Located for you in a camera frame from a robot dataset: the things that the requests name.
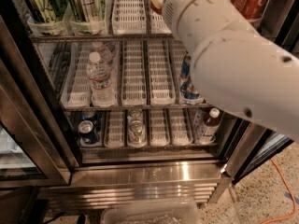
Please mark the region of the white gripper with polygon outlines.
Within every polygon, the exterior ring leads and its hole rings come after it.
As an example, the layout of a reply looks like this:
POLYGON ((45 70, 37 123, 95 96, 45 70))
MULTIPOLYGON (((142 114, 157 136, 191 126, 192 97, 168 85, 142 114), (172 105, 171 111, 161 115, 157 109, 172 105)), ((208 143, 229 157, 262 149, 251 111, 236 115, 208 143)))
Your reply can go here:
POLYGON ((163 6, 164 21, 175 37, 204 38, 233 21, 230 0, 158 1, 163 6))

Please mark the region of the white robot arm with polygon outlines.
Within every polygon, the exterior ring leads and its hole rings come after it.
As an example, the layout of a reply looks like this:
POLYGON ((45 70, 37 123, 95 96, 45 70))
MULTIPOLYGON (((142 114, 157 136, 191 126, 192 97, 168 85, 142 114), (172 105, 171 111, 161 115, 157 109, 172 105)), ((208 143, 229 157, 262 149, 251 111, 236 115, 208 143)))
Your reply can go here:
POLYGON ((257 33, 230 0, 150 0, 191 54, 211 105, 299 141, 299 60, 257 33))

